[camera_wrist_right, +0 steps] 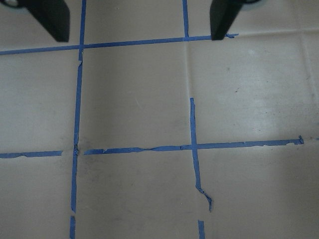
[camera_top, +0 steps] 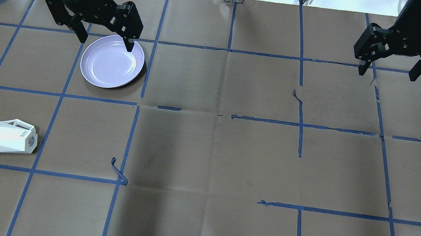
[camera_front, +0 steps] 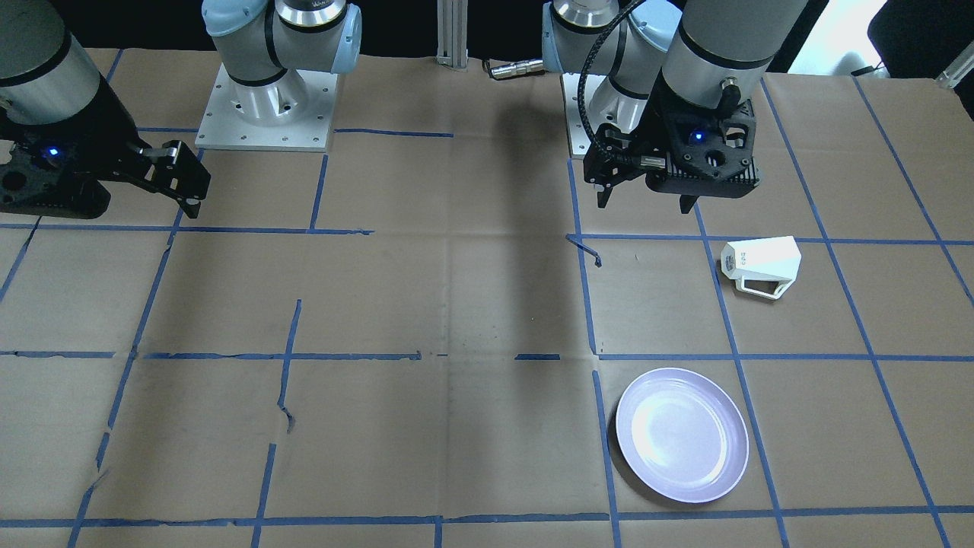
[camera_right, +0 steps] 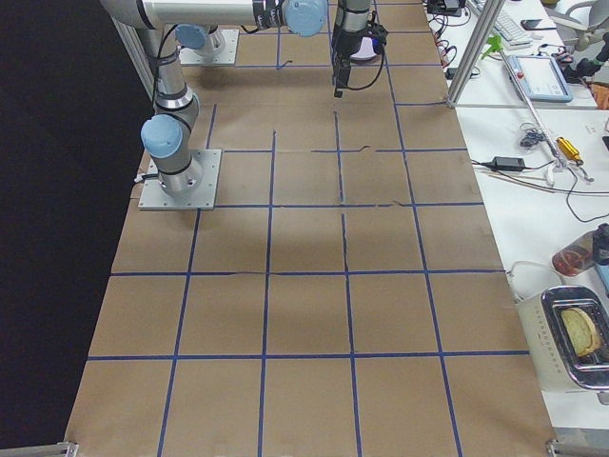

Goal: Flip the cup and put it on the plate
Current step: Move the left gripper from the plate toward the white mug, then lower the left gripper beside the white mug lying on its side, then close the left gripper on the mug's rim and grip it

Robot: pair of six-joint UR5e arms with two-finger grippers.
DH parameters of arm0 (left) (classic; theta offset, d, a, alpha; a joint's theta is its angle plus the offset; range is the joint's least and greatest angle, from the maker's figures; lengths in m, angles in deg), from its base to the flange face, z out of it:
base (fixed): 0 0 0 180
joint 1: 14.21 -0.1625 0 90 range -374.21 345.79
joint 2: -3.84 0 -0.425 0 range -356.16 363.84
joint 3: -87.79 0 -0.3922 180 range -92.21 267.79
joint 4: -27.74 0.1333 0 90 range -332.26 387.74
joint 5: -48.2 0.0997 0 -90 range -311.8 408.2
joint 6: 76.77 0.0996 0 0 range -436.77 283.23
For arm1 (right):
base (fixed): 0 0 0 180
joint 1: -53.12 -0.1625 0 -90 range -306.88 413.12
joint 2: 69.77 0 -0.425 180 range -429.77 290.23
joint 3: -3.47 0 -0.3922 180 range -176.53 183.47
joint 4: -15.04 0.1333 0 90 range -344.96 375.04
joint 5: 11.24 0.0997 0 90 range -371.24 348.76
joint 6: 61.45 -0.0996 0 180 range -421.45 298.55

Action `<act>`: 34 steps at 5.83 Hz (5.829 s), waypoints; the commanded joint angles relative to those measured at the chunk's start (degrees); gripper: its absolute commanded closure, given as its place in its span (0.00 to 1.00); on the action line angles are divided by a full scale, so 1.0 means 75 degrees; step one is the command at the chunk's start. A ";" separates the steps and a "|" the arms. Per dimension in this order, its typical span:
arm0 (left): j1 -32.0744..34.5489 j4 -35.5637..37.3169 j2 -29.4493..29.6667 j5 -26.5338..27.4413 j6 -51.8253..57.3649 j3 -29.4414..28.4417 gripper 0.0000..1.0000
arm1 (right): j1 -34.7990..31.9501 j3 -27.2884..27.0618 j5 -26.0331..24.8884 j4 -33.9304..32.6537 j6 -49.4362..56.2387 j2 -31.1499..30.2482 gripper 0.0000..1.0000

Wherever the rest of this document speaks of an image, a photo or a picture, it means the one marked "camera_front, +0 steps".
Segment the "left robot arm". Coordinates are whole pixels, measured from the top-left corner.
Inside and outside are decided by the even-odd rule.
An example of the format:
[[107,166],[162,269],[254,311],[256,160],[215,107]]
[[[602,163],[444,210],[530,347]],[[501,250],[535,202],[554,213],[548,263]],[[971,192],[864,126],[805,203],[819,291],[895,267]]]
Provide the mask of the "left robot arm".
[[759,185],[752,94],[804,1],[550,1],[542,60],[574,73],[584,179],[605,208],[644,178],[677,195],[738,199]]

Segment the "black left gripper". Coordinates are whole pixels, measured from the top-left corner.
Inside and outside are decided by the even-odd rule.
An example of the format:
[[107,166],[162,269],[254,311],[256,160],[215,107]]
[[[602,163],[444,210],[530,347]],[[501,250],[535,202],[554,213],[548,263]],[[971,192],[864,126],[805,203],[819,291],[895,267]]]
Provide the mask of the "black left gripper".
[[[734,77],[717,84],[716,108],[689,103],[658,76],[647,110],[636,127],[637,139],[651,149],[669,154],[673,165],[686,173],[742,173],[755,167],[753,160],[757,121],[750,100],[744,100]],[[602,123],[595,136],[613,156],[629,156],[636,146],[635,135],[610,123]],[[604,209],[613,190],[626,181],[643,177],[647,170],[612,159],[589,146],[582,161],[584,181],[594,185],[597,207]],[[698,196],[681,195],[680,212],[689,214]]]

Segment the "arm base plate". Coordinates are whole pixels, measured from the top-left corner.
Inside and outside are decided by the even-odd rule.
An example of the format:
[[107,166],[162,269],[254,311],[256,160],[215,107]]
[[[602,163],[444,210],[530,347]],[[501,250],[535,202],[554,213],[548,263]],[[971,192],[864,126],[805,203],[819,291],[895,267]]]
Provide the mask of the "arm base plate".
[[327,152],[339,83],[337,74],[289,70],[274,83],[250,87],[220,66],[195,145],[206,150]]
[[[630,76],[635,78],[632,82],[629,81]],[[640,74],[629,74],[626,69],[615,76],[588,74],[582,96],[578,93],[580,77],[580,72],[561,74],[569,155],[573,159],[584,158],[591,146],[582,124],[578,107],[580,100],[584,101],[587,108],[592,131],[596,131],[602,123],[610,123],[626,134],[637,134],[645,130],[651,138],[659,138],[666,145],[667,130],[671,128],[676,131],[675,139],[686,146],[698,145],[706,135],[706,129],[699,128],[689,118],[689,111],[682,112],[682,120],[677,119],[674,113],[669,118],[664,117],[662,107],[681,103],[664,86],[661,67],[647,73],[646,78]]]

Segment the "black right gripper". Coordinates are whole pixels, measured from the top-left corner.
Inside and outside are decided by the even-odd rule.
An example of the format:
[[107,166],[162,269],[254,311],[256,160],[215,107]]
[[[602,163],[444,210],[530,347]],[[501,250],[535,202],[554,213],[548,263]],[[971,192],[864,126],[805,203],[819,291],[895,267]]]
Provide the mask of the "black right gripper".
[[14,143],[1,167],[4,214],[98,218],[111,199],[104,181],[164,195],[192,219],[208,197],[212,175],[197,154],[181,140],[145,147],[105,80],[86,107],[60,122],[16,123],[3,109],[2,139]]

